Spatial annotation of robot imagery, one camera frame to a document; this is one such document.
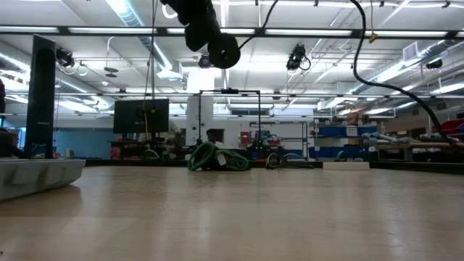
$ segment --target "computer monitor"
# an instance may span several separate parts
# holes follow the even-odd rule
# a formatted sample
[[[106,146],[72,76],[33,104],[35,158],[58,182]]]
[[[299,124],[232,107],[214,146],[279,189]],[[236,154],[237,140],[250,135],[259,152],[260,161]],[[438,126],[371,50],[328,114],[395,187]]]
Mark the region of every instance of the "computer monitor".
[[[169,131],[169,99],[115,102],[113,133],[145,133],[145,125],[149,133]]]

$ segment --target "ceiling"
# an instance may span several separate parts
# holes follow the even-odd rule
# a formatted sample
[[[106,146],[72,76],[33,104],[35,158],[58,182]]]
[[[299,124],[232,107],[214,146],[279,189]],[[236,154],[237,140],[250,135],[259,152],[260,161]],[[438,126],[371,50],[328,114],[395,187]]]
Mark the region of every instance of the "ceiling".
[[[124,26],[105,0],[2,0],[0,24],[4,25],[75,25],[75,26]],[[214,1],[219,21],[226,27],[240,28],[260,26],[268,13],[271,1],[261,1],[260,6],[254,0]],[[312,1],[281,0],[270,18],[268,27],[272,28],[360,28],[358,11],[349,2],[320,1],[314,7]],[[402,1],[386,1],[388,4],[401,4]],[[392,7],[386,4],[380,7],[379,1],[373,2],[373,12],[369,6],[364,8],[367,24],[374,28],[400,30],[462,30],[464,28],[464,1],[453,1],[453,7],[441,8],[444,1],[411,1],[405,8]],[[151,0],[132,0],[133,8],[140,14],[145,25],[152,20]],[[418,8],[425,5],[430,8]],[[155,25],[157,27],[180,27],[174,19],[163,15],[162,6],[157,8]],[[146,86],[146,61],[149,52],[136,37],[116,37],[110,41],[107,61],[108,37],[90,36],[47,36],[57,42],[58,46],[73,53],[75,59],[88,66],[89,73],[80,76],[72,75],[83,83],[87,83],[103,92],[116,92],[126,88],[129,92],[144,92]],[[239,44],[245,41],[239,38]],[[32,36],[1,35],[0,41],[30,54],[32,52]],[[159,37],[158,44],[171,59],[178,60],[188,73],[196,69],[196,59],[200,52],[190,51],[182,37]],[[402,58],[402,49],[414,40],[377,40],[364,43],[358,71],[361,76],[368,77],[382,68],[392,65]],[[286,70],[289,53],[296,44],[304,44],[310,53],[312,68],[304,74],[291,77]],[[352,74],[352,63],[358,40],[323,38],[256,38],[243,49],[239,63],[229,70],[228,87],[272,93],[278,89],[291,94],[338,93],[337,82],[348,82],[356,85]],[[333,63],[338,66],[325,73]],[[103,68],[106,64],[117,68],[117,78],[107,78]],[[420,80],[418,68],[406,76],[395,79],[401,87]],[[223,87],[221,71],[217,70],[215,87]],[[154,83],[157,92],[184,92],[183,86],[177,82],[160,80]],[[316,103],[319,99],[300,99],[297,103]]]

